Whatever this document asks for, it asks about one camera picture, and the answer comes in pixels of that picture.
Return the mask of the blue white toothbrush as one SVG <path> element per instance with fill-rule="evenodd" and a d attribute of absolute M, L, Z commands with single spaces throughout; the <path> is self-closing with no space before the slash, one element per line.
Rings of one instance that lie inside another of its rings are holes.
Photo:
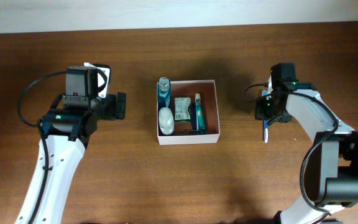
<path fill-rule="evenodd" d="M 267 95 L 267 90 L 262 90 L 261 96 L 265 96 Z M 269 107 L 269 103 L 265 102 L 265 108 Z M 263 142 L 264 143 L 268 143 L 269 140 L 269 126 L 267 124 L 267 119 L 266 118 L 262 118 L 262 137 L 263 137 Z"/>

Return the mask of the green white soap packet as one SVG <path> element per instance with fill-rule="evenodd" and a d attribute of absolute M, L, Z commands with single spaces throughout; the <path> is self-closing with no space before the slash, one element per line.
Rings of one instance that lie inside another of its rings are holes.
<path fill-rule="evenodd" d="M 175 98 L 175 121 L 176 122 L 190 122 L 191 121 L 191 112 L 190 112 L 191 98 Z"/>

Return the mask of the blue razor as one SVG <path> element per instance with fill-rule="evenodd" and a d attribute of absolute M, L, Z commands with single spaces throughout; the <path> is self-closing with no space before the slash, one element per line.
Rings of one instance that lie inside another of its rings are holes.
<path fill-rule="evenodd" d="M 200 132 L 197 130 L 197 124 L 196 124 L 196 106 L 195 103 L 192 104 L 191 106 L 191 115 L 192 115 L 192 129 L 188 132 L 189 135 L 202 135 L 200 134 Z"/>

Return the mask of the clear gel bottle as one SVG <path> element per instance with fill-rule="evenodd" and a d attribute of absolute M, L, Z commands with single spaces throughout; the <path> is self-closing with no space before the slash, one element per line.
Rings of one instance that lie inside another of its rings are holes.
<path fill-rule="evenodd" d="M 170 108 L 161 108 L 158 112 L 158 125 L 164 135 L 170 135 L 173 133 L 174 122 L 174 117 Z"/>

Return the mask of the green white toothpaste tube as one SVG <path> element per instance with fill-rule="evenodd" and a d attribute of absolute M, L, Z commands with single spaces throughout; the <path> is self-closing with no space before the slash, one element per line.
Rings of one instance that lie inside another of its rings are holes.
<path fill-rule="evenodd" d="M 200 132 L 200 134 L 206 134 L 206 125 L 204 122 L 204 116 L 203 116 L 203 109 L 201 105 L 201 95 L 197 93 L 195 95 L 195 106 L 196 106 L 196 124 L 197 124 L 197 130 Z"/>

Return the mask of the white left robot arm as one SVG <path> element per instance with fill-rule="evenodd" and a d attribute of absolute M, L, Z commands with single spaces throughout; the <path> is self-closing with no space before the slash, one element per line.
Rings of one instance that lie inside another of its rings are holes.
<path fill-rule="evenodd" d="M 70 66 L 65 91 L 33 125 L 40 135 L 34 174 L 16 223 L 60 223 L 71 181 L 100 120 L 126 117 L 126 94 L 108 93 L 109 65 Z"/>

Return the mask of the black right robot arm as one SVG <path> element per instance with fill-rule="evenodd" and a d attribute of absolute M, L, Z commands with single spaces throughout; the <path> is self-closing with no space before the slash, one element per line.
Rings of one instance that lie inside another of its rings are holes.
<path fill-rule="evenodd" d="M 295 118 L 312 141 L 300 168 L 300 197 L 276 213 L 275 223 L 322 223 L 358 203 L 358 132 L 341 121 L 310 83 L 296 78 L 293 63 L 271 67 L 256 100 L 263 141 L 269 127 Z"/>

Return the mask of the blue mouthwash bottle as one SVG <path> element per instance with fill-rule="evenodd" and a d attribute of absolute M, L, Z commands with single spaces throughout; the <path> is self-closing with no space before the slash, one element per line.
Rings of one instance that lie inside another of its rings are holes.
<path fill-rule="evenodd" d="M 171 105 L 171 84 L 167 77 L 161 77 L 157 88 L 158 108 L 169 108 Z"/>

